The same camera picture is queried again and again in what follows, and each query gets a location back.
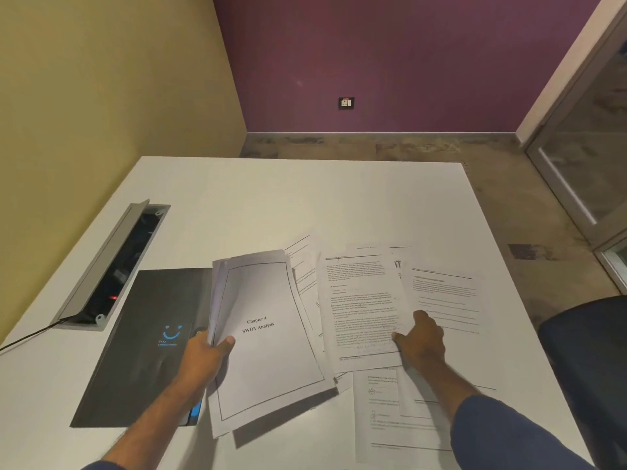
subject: right hand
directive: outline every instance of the right hand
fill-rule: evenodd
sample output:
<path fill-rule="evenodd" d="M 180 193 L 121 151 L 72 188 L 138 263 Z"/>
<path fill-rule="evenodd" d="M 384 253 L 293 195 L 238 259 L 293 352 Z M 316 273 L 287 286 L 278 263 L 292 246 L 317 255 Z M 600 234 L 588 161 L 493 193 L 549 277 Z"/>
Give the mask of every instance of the right hand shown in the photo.
<path fill-rule="evenodd" d="M 392 333 L 392 339 L 401 348 L 401 354 L 418 372 L 425 362 L 444 362 L 444 330 L 424 310 L 414 312 L 416 324 L 407 335 Z"/>

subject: wall socket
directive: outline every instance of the wall socket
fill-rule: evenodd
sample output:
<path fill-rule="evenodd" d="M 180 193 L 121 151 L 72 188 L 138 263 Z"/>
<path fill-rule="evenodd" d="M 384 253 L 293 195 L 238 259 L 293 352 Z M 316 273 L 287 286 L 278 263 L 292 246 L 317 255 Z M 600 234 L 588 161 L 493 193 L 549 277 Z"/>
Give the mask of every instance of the wall socket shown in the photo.
<path fill-rule="evenodd" d="M 355 97 L 340 97 L 337 106 L 340 110 L 352 110 L 355 108 Z"/>

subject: left hand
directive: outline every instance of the left hand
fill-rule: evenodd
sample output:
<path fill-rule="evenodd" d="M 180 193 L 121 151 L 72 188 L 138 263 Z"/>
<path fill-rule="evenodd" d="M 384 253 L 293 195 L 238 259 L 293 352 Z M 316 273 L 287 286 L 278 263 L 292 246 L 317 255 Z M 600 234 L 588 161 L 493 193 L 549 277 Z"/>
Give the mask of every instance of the left hand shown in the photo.
<path fill-rule="evenodd" d="M 196 335 L 187 342 L 179 372 L 172 381 L 172 386 L 189 399 L 191 405 L 202 397 L 207 383 L 216 377 L 222 360 L 235 346 L 235 338 L 226 337 L 216 347 L 207 342 L 209 332 Z"/>

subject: smiley face logo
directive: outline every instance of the smiley face logo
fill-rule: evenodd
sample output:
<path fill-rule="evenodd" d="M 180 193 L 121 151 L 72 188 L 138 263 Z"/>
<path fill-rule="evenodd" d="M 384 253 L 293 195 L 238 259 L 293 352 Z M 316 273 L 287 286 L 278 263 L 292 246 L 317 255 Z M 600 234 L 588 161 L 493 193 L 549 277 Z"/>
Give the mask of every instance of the smiley face logo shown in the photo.
<path fill-rule="evenodd" d="M 176 332 L 176 335 L 174 335 L 173 337 L 171 337 L 171 336 L 168 334 L 168 331 L 167 331 L 167 330 L 169 330 L 169 328 L 170 328 L 170 325 L 168 325 L 168 324 L 167 324 L 167 325 L 166 325 L 166 331 L 165 331 L 165 332 L 163 332 L 163 337 L 164 337 L 165 339 L 177 339 L 177 338 L 179 337 L 179 335 L 181 334 L 181 332 L 180 332 L 180 331 L 177 331 L 177 332 Z M 177 326 L 177 329 L 178 329 L 178 330 L 180 330 L 181 328 L 183 328 L 183 325 L 182 325 L 182 324 L 180 324 L 180 325 L 178 325 L 178 326 Z"/>

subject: glass door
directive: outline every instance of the glass door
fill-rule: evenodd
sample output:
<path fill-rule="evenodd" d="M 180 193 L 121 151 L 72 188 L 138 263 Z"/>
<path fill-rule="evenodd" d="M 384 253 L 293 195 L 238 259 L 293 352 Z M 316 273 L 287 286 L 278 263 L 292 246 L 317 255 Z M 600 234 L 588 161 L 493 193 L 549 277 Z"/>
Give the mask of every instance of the glass door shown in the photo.
<path fill-rule="evenodd" d="M 593 247 L 627 230 L 626 17 L 527 152 Z"/>

